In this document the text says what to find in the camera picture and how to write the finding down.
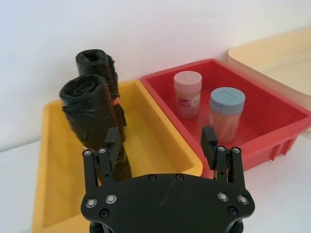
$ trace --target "pink jar lid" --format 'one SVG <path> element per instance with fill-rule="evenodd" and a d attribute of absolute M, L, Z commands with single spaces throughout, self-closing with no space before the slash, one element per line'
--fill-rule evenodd
<path fill-rule="evenodd" d="M 182 71 L 174 76 L 174 89 L 179 93 L 192 94 L 201 91 L 202 75 L 195 71 Z"/>

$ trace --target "red plastic tray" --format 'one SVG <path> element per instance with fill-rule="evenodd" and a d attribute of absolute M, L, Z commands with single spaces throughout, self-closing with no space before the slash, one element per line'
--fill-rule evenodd
<path fill-rule="evenodd" d="M 179 119 L 176 116 L 173 77 L 184 70 L 199 72 L 202 91 L 199 116 Z M 276 156 L 286 154 L 297 136 L 311 126 L 311 112 L 244 76 L 217 60 L 203 60 L 150 74 L 141 79 L 174 126 L 202 160 L 204 177 L 212 177 L 201 149 L 202 128 L 209 124 L 209 97 L 218 87 L 234 87 L 246 95 L 237 138 L 226 147 L 242 149 L 244 170 L 249 170 Z"/>

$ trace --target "toothpick container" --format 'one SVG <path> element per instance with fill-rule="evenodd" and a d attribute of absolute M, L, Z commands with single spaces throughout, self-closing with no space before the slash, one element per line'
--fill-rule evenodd
<path fill-rule="evenodd" d="M 244 103 L 245 94 L 238 89 L 221 87 L 211 92 L 209 121 L 220 143 L 234 141 Z"/>
<path fill-rule="evenodd" d="M 180 118 L 193 118 L 199 114 L 202 75 L 195 71 L 182 71 L 174 76 L 174 89 Z"/>

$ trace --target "black plastic bag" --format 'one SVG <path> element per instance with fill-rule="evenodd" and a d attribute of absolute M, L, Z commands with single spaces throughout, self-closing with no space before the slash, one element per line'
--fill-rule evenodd
<path fill-rule="evenodd" d="M 102 50 L 86 50 L 76 56 L 79 75 L 97 74 L 103 76 L 107 82 L 111 99 L 114 103 L 114 111 L 118 121 L 118 127 L 122 142 L 125 140 L 124 126 L 126 120 L 124 111 L 118 103 L 118 75 L 115 72 L 114 61 L 111 56 Z"/>
<path fill-rule="evenodd" d="M 69 81 L 59 95 L 66 118 L 79 140 L 92 150 L 104 147 L 109 128 L 118 126 L 106 80 L 99 75 L 83 75 Z M 114 177 L 118 181 L 131 177 L 123 144 Z"/>

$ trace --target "blue jar lid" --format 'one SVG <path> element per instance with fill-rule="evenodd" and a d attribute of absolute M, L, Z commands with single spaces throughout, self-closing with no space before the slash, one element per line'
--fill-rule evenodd
<path fill-rule="evenodd" d="M 225 116 L 233 116 L 243 111 L 245 94 L 232 87 L 221 87 L 210 94 L 211 109 Z"/>

